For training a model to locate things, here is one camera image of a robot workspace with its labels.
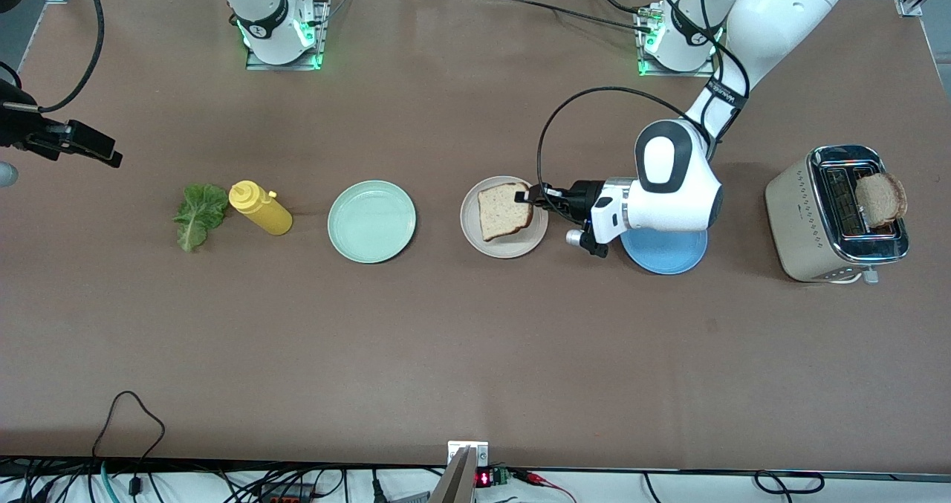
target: toaster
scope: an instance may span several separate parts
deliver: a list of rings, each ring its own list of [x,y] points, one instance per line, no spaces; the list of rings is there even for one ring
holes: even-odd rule
[[[775,177],[765,190],[767,214],[782,269],[802,282],[839,282],[863,275],[908,252],[904,220],[870,227],[855,198],[859,178],[886,168],[876,151],[848,144],[823,146]]]

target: plate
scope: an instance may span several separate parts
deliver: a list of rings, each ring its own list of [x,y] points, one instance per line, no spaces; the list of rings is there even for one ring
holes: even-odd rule
[[[492,241],[482,240],[482,226],[478,221],[478,193],[485,191],[490,187],[502,184],[525,184],[532,186],[522,178],[515,177],[491,177],[478,182],[468,194],[462,199],[462,208],[459,210],[459,224],[462,225],[462,233],[466,236],[472,246],[480,253],[486,256],[499,257],[500,259],[512,259],[526,255],[538,246],[541,239],[545,236],[548,229],[548,212],[541,208],[534,208],[532,223],[527,228],[520,229],[519,232],[510,236],[502,236]]]
[[[361,181],[347,188],[327,218],[337,252],[359,263],[386,262],[406,247],[415,231],[410,195],[388,181]]]
[[[621,233],[621,243],[637,265],[658,275],[693,269],[707,252],[707,231],[658,232],[638,228]]]

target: yellow bottle cap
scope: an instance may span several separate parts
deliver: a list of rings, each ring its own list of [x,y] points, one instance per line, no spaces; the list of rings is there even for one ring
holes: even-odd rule
[[[242,214],[253,214],[261,209],[261,205],[271,202],[271,197],[261,186],[245,179],[231,186],[228,202],[231,202],[231,205]]]

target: green plate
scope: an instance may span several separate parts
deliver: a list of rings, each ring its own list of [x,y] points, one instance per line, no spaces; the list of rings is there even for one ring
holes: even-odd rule
[[[327,232],[337,252],[359,263],[386,262],[415,231],[410,195],[388,181],[361,181],[337,196]]]

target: white plate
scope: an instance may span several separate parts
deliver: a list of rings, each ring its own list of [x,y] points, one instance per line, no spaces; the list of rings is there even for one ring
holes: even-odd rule
[[[519,257],[526,255],[530,250],[536,248],[541,239],[545,236],[545,230],[548,228],[548,212],[544,209],[534,209],[532,215],[532,224],[527,228],[520,229],[519,232],[511,236],[502,236],[492,241],[482,240],[482,226],[478,221],[478,193],[485,191],[490,187],[502,184],[525,184],[529,187],[527,181],[515,177],[491,177],[478,182],[466,195],[462,201],[462,209],[459,210],[459,224],[462,225],[462,233],[466,236],[472,246],[480,253],[487,256],[500,257],[500,259],[509,259],[510,257]]]

